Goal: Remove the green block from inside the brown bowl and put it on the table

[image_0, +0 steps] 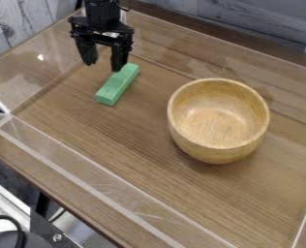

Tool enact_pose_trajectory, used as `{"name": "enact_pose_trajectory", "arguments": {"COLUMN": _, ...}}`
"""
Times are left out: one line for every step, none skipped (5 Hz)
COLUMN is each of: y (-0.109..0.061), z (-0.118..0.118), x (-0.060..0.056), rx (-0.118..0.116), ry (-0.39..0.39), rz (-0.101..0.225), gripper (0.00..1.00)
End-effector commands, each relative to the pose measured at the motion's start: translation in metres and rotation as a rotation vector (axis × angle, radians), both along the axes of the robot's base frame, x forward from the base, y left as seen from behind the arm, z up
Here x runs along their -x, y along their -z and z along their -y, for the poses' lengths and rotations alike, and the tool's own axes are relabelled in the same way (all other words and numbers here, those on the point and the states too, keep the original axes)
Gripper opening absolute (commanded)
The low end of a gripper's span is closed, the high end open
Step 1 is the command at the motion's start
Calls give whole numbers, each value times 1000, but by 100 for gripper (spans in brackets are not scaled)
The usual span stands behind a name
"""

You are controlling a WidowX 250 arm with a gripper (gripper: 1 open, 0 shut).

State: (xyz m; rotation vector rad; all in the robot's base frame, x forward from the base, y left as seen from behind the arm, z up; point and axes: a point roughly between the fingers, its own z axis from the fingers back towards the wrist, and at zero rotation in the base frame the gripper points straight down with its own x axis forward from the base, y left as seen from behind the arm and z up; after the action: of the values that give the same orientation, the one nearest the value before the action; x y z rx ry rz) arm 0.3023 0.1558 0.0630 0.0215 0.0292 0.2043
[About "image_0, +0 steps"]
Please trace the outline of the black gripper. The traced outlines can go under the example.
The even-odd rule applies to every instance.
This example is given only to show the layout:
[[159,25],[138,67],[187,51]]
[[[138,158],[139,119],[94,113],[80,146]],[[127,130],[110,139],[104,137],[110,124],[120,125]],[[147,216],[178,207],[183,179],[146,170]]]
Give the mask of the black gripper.
[[83,63],[96,63],[99,54],[96,44],[111,47],[111,70],[118,73],[127,64],[128,52],[132,49],[134,29],[120,20],[120,13],[128,9],[120,6],[119,0],[83,0],[86,16],[68,19],[74,38]]

